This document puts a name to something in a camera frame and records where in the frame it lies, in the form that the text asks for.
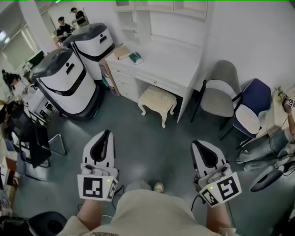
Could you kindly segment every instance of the ceiling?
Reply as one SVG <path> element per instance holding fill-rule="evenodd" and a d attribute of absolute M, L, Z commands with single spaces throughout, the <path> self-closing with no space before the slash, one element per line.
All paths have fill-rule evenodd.
<path fill-rule="evenodd" d="M 48 9 L 54 1 L 35 1 L 39 12 Z M 7 5 L 4 10 L 0 9 L 0 30 L 6 32 L 6 35 L 12 38 L 22 27 L 26 25 L 23 14 L 20 10 L 18 1 Z M 0 49 L 4 47 L 4 42 L 0 42 Z"/>

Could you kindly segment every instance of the floor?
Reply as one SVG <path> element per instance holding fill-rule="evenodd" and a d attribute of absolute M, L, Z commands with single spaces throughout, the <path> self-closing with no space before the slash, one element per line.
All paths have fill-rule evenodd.
<path fill-rule="evenodd" d="M 150 185 L 161 181 L 166 192 L 184 198 L 191 206 L 196 196 L 192 185 L 195 171 L 190 155 L 191 142 L 195 139 L 210 142 L 224 152 L 227 160 L 234 161 L 238 153 L 235 147 L 245 137 L 233 130 L 222 142 L 219 141 L 222 134 L 219 126 L 223 119 L 201 109 L 191 124 L 193 99 L 177 124 L 179 109 L 180 102 L 175 114 L 168 115 L 166 128 L 163 129 L 159 114 L 147 109 L 146 116 L 142 116 L 136 103 L 108 91 L 97 116 L 88 122 L 56 116 L 49 125 L 49 136 L 60 133 L 68 155 L 51 157 L 47 182 L 22 178 L 14 205 L 15 214 L 32 217 L 45 211 L 57 211 L 67 218 L 77 214 L 78 205 L 83 203 L 77 188 L 83 148 L 94 135 L 105 129 L 111 130 L 115 137 L 119 185 L 127 186 L 137 179 L 143 179 Z M 280 178 L 263 191 L 250 193 L 249 187 L 259 171 L 244 172 L 242 165 L 236 163 L 231 166 L 238 171 L 243 190 L 230 201 L 238 233 L 243 236 L 270 235 L 273 226 L 295 199 L 295 174 Z M 205 224 L 206 211 L 206 206 L 197 200 L 193 213 L 200 224 Z M 114 213 L 111 204 L 106 203 L 104 214 Z"/>

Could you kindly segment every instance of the gray chair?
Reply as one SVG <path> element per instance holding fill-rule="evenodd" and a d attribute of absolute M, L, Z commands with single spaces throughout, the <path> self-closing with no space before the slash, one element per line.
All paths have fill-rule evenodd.
<path fill-rule="evenodd" d="M 224 92 L 228 87 L 236 94 L 234 99 L 232 99 L 228 93 Z M 218 61 L 207 74 L 203 82 L 200 95 L 195 101 L 197 104 L 190 122 L 193 122 L 200 105 L 201 108 L 208 113 L 230 119 L 234 115 L 233 102 L 241 96 L 241 92 L 242 90 L 239 84 L 236 67 L 229 61 Z"/>

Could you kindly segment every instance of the black shirt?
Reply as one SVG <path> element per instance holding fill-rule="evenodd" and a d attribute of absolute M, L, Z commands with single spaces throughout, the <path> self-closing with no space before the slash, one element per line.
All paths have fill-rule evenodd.
<path fill-rule="evenodd" d="M 67 32 L 68 34 L 72 32 L 70 25 L 65 24 L 64 26 L 59 26 L 59 28 L 57 29 L 56 35 L 61 36 L 64 34 L 64 32 Z M 63 37 L 60 39 L 60 41 L 63 42 L 64 40 L 66 40 L 66 38 L 67 37 Z"/>
<path fill-rule="evenodd" d="M 84 17 L 84 18 L 81 19 L 81 20 L 79 20 L 79 21 L 77 21 L 78 25 L 79 24 L 83 24 L 86 21 L 85 16 L 84 16 L 84 13 L 82 11 L 78 11 L 76 13 L 76 19 L 79 19 L 80 17 Z"/>

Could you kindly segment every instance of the stool leg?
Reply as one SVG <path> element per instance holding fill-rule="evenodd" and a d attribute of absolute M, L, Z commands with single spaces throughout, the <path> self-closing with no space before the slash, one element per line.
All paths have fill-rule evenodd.
<path fill-rule="evenodd" d="M 162 127 L 165 128 L 166 127 L 165 122 L 166 122 L 166 119 L 167 119 L 167 113 L 161 113 L 161 116 L 162 116 Z"/>
<path fill-rule="evenodd" d="M 174 108 L 176 107 L 176 105 L 177 105 L 177 101 L 175 100 L 175 102 L 173 103 L 173 105 L 172 105 L 172 107 L 171 107 L 171 109 L 170 109 L 170 114 L 171 115 L 173 115 L 174 114 Z"/>
<path fill-rule="evenodd" d="M 138 106 L 142 110 L 142 115 L 144 116 L 146 114 L 146 110 L 144 109 L 142 103 L 141 102 L 138 102 Z"/>

